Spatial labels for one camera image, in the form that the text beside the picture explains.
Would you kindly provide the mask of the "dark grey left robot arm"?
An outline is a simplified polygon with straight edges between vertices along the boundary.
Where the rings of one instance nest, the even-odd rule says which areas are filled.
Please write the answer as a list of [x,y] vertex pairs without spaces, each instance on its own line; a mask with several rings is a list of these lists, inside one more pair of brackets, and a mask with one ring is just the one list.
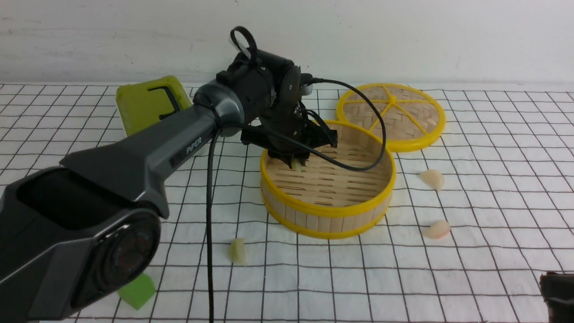
[[135,280],[154,257],[164,183],[217,131],[254,119],[312,143],[296,114],[313,76],[258,50],[197,90],[190,108],[116,143],[66,155],[25,176],[1,198],[1,321],[62,320]]

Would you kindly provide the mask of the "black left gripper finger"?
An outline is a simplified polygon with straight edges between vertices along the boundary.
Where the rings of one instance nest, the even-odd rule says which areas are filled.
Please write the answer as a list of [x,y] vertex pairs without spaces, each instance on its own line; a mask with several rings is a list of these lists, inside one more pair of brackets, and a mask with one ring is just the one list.
[[297,150],[293,153],[282,153],[279,151],[275,151],[273,149],[267,149],[267,155],[271,159],[279,160],[286,164],[290,168],[291,158],[295,157],[299,159],[301,164],[305,167],[307,165],[307,160],[310,158],[310,150]]
[[338,132],[330,129],[322,118],[306,119],[305,144],[311,148],[324,145],[336,148],[338,146]]

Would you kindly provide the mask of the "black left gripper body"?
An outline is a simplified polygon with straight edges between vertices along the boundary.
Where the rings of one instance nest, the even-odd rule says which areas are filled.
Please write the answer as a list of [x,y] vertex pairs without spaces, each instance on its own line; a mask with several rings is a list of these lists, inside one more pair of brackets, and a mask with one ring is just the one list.
[[296,112],[302,97],[301,71],[293,61],[258,50],[252,64],[245,54],[238,53],[226,70],[217,73],[217,82],[239,99],[243,123],[258,118],[265,131],[309,145],[307,122]]

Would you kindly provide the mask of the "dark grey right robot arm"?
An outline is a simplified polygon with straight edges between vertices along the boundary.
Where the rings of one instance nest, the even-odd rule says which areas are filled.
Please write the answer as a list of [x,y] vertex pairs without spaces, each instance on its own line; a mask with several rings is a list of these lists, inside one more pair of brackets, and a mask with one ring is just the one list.
[[574,321],[574,275],[546,272],[540,276],[540,292],[550,323]]

